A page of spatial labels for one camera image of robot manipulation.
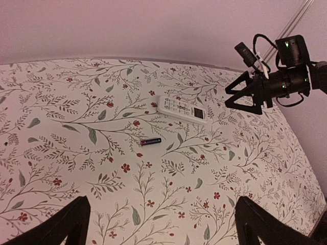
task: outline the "calculator screen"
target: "calculator screen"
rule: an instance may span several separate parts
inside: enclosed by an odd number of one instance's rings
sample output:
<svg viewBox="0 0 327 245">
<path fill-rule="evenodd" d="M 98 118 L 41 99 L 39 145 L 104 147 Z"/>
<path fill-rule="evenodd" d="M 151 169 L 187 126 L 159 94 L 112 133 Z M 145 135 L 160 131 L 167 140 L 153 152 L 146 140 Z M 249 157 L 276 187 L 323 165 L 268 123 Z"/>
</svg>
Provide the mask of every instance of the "calculator screen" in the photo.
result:
<svg viewBox="0 0 327 245">
<path fill-rule="evenodd" d="M 203 111 L 197 108 L 194 108 L 194 116 L 200 119 L 203 119 Z"/>
</svg>

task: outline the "floral tablecloth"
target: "floral tablecloth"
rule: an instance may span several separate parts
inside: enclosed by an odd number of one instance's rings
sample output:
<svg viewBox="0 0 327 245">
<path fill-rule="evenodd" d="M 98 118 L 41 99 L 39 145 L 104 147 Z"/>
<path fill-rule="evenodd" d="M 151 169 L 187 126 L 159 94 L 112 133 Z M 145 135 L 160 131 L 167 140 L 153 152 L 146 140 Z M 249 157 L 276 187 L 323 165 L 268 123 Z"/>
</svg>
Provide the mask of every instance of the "floral tablecloth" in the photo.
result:
<svg viewBox="0 0 327 245">
<path fill-rule="evenodd" d="M 277 107 L 224 106 L 239 74 L 194 65 L 67 59 L 0 66 L 0 243 L 79 195 L 87 244 L 237 244 L 246 195 L 308 234 L 325 200 Z M 205 107 L 206 126 L 157 112 Z M 162 143 L 140 146 L 161 137 Z"/>
</svg>

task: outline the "remote control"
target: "remote control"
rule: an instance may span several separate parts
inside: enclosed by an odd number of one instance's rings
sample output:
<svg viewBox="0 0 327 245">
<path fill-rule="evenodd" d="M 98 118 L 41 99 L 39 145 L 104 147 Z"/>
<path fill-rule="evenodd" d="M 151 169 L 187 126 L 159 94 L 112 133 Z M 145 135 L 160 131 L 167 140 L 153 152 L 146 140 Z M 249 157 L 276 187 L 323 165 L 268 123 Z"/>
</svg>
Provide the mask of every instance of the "remote control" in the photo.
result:
<svg viewBox="0 0 327 245">
<path fill-rule="evenodd" d="M 205 109 L 166 96 L 160 96 L 157 110 L 162 114 L 184 119 L 196 124 L 204 125 L 207 122 Z"/>
</svg>

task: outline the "small cylindrical object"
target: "small cylindrical object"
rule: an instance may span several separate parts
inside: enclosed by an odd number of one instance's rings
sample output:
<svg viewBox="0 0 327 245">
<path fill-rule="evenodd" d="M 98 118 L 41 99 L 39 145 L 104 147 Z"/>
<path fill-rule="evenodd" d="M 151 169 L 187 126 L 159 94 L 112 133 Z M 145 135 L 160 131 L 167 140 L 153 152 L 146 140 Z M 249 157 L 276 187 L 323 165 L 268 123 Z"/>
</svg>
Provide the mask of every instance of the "small cylindrical object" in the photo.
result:
<svg viewBox="0 0 327 245">
<path fill-rule="evenodd" d="M 141 140 L 141 145 L 142 146 L 148 145 L 148 144 L 157 144 L 157 143 L 161 143 L 161 138 Z"/>
</svg>

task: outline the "black object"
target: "black object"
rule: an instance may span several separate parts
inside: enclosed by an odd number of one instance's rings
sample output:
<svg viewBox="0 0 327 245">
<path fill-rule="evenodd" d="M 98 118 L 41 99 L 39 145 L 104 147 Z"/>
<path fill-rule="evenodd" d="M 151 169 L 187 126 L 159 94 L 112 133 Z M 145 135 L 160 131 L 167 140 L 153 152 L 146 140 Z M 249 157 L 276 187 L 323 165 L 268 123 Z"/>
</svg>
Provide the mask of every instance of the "black object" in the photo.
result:
<svg viewBox="0 0 327 245">
<path fill-rule="evenodd" d="M 3 245 L 85 245 L 90 204 L 87 197 L 77 197 L 41 225 Z"/>
<path fill-rule="evenodd" d="M 326 238 L 324 221 L 326 217 L 312 232 L 312 237 L 307 237 L 284 225 L 248 197 L 240 197 L 235 207 L 239 245 L 260 245 L 258 237 L 265 245 L 319 245 L 322 236 Z"/>
<path fill-rule="evenodd" d="M 142 146 L 149 145 L 149 144 L 157 144 L 157 143 L 161 143 L 161 138 L 141 140 Z"/>
<path fill-rule="evenodd" d="M 261 34 L 257 34 L 255 39 L 258 37 L 268 39 Z M 252 64 L 253 60 L 251 55 L 246 52 L 248 49 L 243 46 L 245 44 L 240 43 L 235 48 L 238 49 L 248 66 Z M 315 66 L 313 65 L 315 62 L 310 61 L 308 49 L 302 36 L 297 35 L 276 40 L 274 47 L 278 49 L 276 55 L 278 71 L 270 73 L 269 79 L 266 79 L 263 72 L 258 71 L 258 69 L 256 69 L 256 74 L 252 78 L 249 72 L 244 72 L 226 87 L 226 93 L 233 94 L 232 97 L 226 100 L 226 107 L 261 115 L 261 106 L 264 102 L 266 102 L 267 108 L 273 106 L 272 98 L 277 98 L 278 101 L 278 98 L 289 97 L 291 93 L 297 92 L 301 97 L 299 102 L 282 106 L 292 107 L 298 105 L 304 100 L 303 95 L 309 96 L 311 85 L 312 89 L 320 89 L 327 94 L 327 62 L 319 62 Z M 278 65 L 279 61 L 286 66 L 280 67 Z M 310 71 L 311 85 L 307 67 Z M 246 87 L 235 90 L 234 88 L 242 82 L 246 82 Z M 235 103 L 236 100 L 244 96 L 252 97 L 252 106 Z"/>
</svg>

